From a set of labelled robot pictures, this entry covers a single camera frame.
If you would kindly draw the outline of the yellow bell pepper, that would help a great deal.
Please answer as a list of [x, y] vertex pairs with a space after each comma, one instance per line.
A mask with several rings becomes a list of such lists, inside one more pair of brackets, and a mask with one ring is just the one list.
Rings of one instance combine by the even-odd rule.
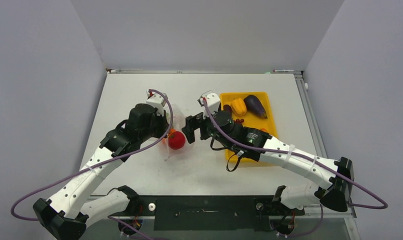
[[235, 98], [230, 103], [233, 113], [237, 116], [243, 116], [247, 113], [247, 107], [242, 98]]

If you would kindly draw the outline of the red tomato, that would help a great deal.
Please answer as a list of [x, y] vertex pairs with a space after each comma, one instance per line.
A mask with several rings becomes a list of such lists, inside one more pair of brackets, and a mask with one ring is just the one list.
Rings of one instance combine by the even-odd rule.
[[186, 144], [186, 138], [184, 134], [180, 131], [175, 132], [173, 138], [168, 138], [168, 147], [172, 150], [180, 150]]

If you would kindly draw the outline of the yellow plastic tray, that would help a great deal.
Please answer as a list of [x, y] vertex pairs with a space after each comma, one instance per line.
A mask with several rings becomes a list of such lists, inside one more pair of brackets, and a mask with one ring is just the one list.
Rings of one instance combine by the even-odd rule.
[[[263, 108], [266, 111], [266, 115], [267, 118], [260, 118], [258, 116], [256, 116], [255, 114], [249, 112], [249, 110], [247, 110], [247, 113], [243, 116], [237, 116], [234, 115], [234, 113], [232, 113], [232, 118], [233, 120], [236, 119], [243, 119], [244, 121], [242, 122], [242, 125], [244, 127], [250, 127], [250, 128], [256, 128], [259, 130], [266, 130], [267, 133], [269, 133], [270, 135], [278, 138], [278, 132], [276, 129], [276, 125], [275, 125], [275, 120], [274, 120], [274, 116], [273, 116], [273, 112], [272, 112], [272, 108], [270, 105], [270, 101], [269, 101], [269, 97], [268, 94], [266, 92], [226, 92], [226, 93], [221, 93], [219, 95], [220, 100], [221, 100], [221, 104], [222, 105], [230, 105], [234, 99], [244, 99], [246, 98], [248, 95], [254, 95], [256, 96], [260, 103], [262, 104]], [[225, 163], [227, 163], [228, 159], [229, 159], [229, 165], [232, 165], [230, 167], [233, 167], [233, 165], [235, 165], [235, 163], [237, 163], [237, 156], [232, 156], [234, 153], [230, 150], [225, 150]], [[276, 165], [269, 163], [269, 162], [256, 162], [252, 159], [249, 158], [242, 158], [239, 164], [239, 168], [253, 168], [253, 167], [274, 167]]]

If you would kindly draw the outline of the dark purple eggplant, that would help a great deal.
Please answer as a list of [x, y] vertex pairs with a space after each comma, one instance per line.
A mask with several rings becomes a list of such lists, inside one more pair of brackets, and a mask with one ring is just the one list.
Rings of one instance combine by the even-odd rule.
[[257, 96], [250, 94], [247, 97], [245, 97], [243, 101], [249, 112], [251, 112], [252, 114], [261, 119], [268, 118], [267, 112]]

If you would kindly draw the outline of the green cabbage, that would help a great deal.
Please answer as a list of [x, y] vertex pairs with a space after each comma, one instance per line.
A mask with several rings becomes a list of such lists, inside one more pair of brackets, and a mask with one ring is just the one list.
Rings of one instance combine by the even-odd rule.
[[167, 113], [165, 114], [165, 117], [166, 117], [167, 123], [168, 123], [169, 125], [173, 125], [174, 118], [171, 116], [171, 114], [170, 114], [169, 112], [167, 112]]

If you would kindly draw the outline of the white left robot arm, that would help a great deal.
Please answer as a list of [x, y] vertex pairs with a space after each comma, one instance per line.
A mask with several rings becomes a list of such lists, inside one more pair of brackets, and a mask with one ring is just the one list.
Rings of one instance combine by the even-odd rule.
[[86, 228], [112, 214], [137, 212], [139, 195], [124, 185], [96, 200], [87, 201], [94, 190], [150, 138], [161, 139], [168, 129], [162, 107], [139, 103], [128, 119], [110, 130], [88, 162], [82, 174], [73, 177], [48, 199], [40, 198], [33, 210], [41, 225], [57, 240], [78, 240]]

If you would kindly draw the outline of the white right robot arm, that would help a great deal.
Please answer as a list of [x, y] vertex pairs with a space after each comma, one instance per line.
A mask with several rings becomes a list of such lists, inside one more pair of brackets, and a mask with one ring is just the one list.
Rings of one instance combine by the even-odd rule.
[[236, 154], [238, 159], [270, 163], [307, 179], [300, 186], [277, 187], [272, 200], [273, 210], [285, 214], [290, 209], [321, 204], [336, 212], [346, 212], [352, 191], [352, 161], [315, 156], [286, 144], [266, 131], [243, 126], [231, 114], [218, 111], [209, 118], [203, 112], [188, 116], [182, 131], [189, 143], [195, 141], [195, 130], [200, 139], [218, 141], [222, 147]]

